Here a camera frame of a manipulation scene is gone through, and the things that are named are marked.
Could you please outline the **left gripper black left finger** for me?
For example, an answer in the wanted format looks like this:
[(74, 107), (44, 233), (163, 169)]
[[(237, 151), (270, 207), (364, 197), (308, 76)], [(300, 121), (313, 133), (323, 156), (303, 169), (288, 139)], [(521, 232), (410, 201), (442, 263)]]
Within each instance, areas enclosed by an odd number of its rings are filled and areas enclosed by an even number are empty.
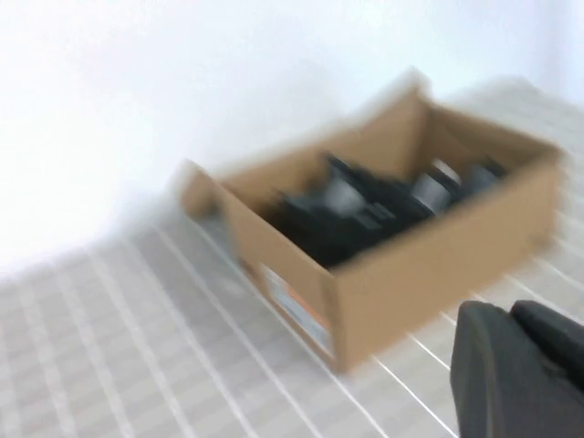
[(583, 390), (510, 310), (471, 300), (459, 307), (450, 382), (462, 437), (583, 434)]

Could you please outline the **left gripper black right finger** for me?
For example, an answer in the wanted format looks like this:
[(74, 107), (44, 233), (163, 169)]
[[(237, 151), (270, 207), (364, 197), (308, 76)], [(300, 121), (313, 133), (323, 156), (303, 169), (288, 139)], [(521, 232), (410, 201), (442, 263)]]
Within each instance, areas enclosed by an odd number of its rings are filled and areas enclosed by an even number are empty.
[(568, 378), (583, 390), (583, 326), (533, 300), (518, 300), (510, 315)]

